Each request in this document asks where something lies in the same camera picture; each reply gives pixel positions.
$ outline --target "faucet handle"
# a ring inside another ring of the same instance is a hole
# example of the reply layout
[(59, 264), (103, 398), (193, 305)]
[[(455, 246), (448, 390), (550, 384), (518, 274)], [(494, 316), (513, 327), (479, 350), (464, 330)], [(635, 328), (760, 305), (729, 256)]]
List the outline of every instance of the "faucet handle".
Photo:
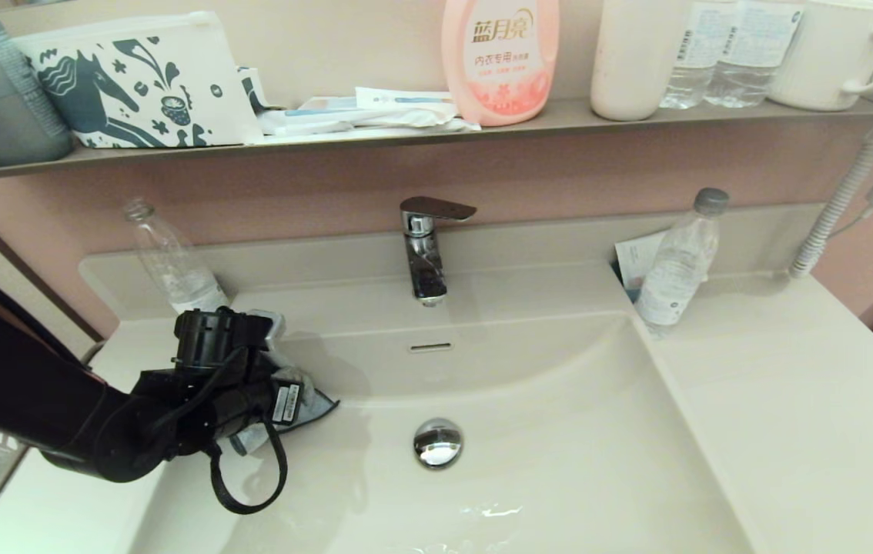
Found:
[(471, 219), (477, 208), (429, 196), (413, 196), (399, 204), (402, 210), (402, 230), (408, 236), (426, 236), (433, 232), (433, 218), (452, 221)]

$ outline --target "white cup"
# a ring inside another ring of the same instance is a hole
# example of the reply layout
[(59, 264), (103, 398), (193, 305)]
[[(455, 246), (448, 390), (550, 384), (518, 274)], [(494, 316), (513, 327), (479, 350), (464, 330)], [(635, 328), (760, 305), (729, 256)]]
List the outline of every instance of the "white cup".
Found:
[(810, 0), (768, 98), (840, 112), (873, 92), (873, 0)]

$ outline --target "sink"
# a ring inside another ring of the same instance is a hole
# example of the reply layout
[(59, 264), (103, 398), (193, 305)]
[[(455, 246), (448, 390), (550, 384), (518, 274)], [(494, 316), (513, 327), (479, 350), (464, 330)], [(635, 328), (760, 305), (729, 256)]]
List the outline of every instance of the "sink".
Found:
[[(342, 403), (284, 436), (279, 501), (234, 516), (207, 457), (173, 460), (132, 552), (750, 552), (643, 332), (623, 309), (289, 334), (286, 354)], [(413, 452), (434, 417), (464, 437), (440, 471)], [(268, 445), (222, 461), (246, 502), (272, 492), (276, 467)]]

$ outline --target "chrome faucet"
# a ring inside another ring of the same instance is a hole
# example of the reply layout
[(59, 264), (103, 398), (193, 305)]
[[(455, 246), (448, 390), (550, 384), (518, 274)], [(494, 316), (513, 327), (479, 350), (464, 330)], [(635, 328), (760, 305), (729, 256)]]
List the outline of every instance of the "chrome faucet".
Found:
[(426, 196), (406, 199), (399, 208), (402, 209), (402, 234), (406, 240), (413, 295), (427, 308), (433, 308), (447, 295), (433, 218), (467, 221), (478, 209)]

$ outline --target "sink drain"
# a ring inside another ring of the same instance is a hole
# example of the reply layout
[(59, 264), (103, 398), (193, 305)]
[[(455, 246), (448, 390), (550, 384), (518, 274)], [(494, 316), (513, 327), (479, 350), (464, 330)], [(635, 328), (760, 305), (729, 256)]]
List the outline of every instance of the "sink drain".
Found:
[(430, 419), (416, 429), (416, 458), (426, 469), (447, 469), (464, 449), (460, 428), (444, 418)]

